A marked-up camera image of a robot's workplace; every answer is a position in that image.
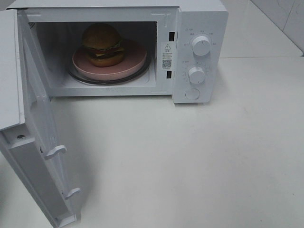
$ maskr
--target microwave control panel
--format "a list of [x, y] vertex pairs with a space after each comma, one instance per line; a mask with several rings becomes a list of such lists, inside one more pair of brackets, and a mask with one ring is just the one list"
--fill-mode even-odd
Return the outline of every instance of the microwave control panel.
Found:
[[173, 100], [175, 103], [208, 102], [228, 13], [210, 11], [180, 14]]

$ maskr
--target open microwave door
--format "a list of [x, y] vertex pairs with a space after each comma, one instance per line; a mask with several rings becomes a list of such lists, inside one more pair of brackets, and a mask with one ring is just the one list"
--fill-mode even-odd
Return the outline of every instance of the open microwave door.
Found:
[[0, 151], [53, 227], [76, 220], [45, 73], [22, 11], [0, 12]]

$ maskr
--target hamburger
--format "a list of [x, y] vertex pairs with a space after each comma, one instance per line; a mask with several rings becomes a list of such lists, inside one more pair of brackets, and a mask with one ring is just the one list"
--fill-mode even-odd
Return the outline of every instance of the hamburger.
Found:
[[86, 58], [96, 67], [109, 67], [120, 63], [124, 58], [122, 38], [112, 26], [96, 23], [82, 34], [82, 45]]

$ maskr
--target microwave button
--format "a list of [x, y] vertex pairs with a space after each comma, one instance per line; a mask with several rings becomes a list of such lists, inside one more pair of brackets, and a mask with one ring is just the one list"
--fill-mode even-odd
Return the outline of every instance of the microwave button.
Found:
[[189, 81], [192, 84], [201, 84], [204, 82], [206, 74], [201, 67], [193, 67], [188, 72]]
[[190, 89], [185, 95], [189, 100], [197, 100], [200, 97], [200, 91], [198, 89]]
[[195, 55], [197, 56], [205, 56], [210, 52], [210, 40], [206, 36], [199, 36], [196, 37], [192, 41], [192, 50]]

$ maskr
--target microwave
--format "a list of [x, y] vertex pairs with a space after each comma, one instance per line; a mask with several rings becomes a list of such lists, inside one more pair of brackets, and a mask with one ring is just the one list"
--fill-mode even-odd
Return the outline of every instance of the microwave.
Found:
[[[227, 19], [220, 0], [16, 0], [0, 12], [0, 150], [53, 227], [76, 221], [71, 199], [80, 189], [70, 188], [50, 98], [208, 102]], [[99, 22], [145, 49], [137, 72], [108, 81], [81, 75], [73, 56]]]

